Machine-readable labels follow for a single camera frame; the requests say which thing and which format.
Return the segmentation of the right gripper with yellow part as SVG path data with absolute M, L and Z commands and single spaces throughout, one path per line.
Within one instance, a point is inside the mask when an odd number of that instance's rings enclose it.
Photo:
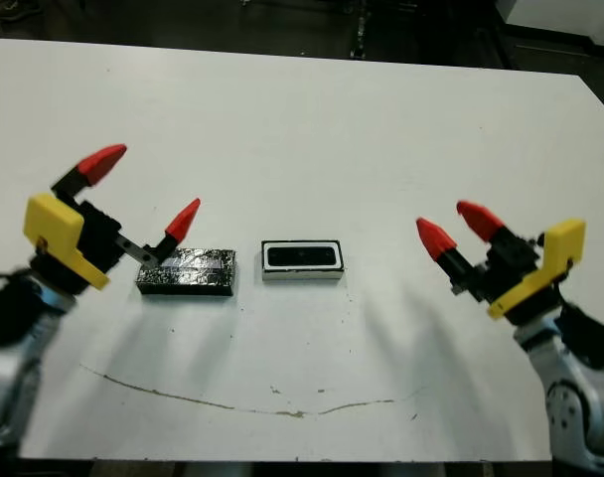
M 521 238 L 487 207 L 459 201 L 457 213 L 490 248 L 484 262 L 472 265 L 438 225 L 416 220 L 419 238 L 455 292 L 467 291 L 488 303 L 488 315 L 526 324 L 559 305 L 555 284 L 582 258 L 586 223 L 570 219 L 546 230 L 540 243 Z

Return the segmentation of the left gripper with yellow part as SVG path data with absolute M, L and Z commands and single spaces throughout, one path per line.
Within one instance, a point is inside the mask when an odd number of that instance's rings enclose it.
M 121 224 L 88 201 L 72 199 L 95 186 L 127 151 L 113 144 L 81 159 L 51 190 L 28 200 L 23 233 L 35 249 L 30 267 L 69 294 L 103 289 L 107 272 L 128 254 L 145 267 L 165 260 L 184 240 L 200 207 L 194 199 L 166 227 L 156 246 L 139 246 L 121 233 Z

